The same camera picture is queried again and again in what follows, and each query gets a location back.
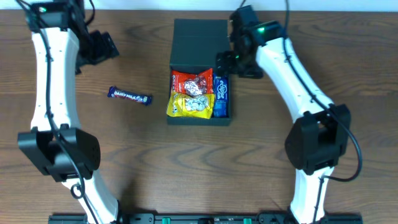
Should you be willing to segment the light blue snack bar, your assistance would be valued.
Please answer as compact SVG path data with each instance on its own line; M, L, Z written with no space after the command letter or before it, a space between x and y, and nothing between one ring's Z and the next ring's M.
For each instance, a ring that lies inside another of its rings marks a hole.
M216 101L213 108L213 116L215 118L228 117L228 103L226 101Z

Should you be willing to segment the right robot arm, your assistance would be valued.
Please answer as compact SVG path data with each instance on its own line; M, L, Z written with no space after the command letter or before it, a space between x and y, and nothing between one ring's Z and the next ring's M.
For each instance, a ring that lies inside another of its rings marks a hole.
M268 75L284 100L293 126L284 143L295 168L290 214L295 223L325 223L328 179L348 143L349 109L336 105L312 80L297 57L286 27L278 21L261 23L251 6L229 17L233 49L216 57L217 75L241 78Z

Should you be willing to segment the blue Eclipse mint pack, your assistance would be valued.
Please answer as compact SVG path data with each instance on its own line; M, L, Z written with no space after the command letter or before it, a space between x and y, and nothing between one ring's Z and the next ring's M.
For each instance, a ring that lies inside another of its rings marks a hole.
M216 76L214 79L214 94L216 101L227 102L228 101L228 79L226 77Z

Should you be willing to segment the purple Dairy Milk bar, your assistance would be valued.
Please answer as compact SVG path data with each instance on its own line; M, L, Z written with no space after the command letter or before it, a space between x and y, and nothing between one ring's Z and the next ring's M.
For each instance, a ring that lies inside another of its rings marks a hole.
M136 103L140 103L146 106L152 103L152 96L150 95L142 95L127 90L121 90L116 86L111 86L109 88L107 96L108 98L122 98L132 100Z

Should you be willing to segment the red Halls candy bag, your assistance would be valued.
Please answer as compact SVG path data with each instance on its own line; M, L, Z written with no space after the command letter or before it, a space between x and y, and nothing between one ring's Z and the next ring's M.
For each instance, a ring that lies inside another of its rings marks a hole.
M172 70L172 90L191 97L213 94L213 69L198 75Z

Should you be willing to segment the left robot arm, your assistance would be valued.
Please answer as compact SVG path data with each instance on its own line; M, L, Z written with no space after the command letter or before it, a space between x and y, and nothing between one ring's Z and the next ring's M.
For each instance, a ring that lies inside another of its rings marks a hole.
M43 174L63 184L85 210L83 223L117 223L119 202L99 173L100 144L81 128L75 77L119 52L107 32L89 31L83 1L19 2L32 34L37 92L30 130L19 149Z

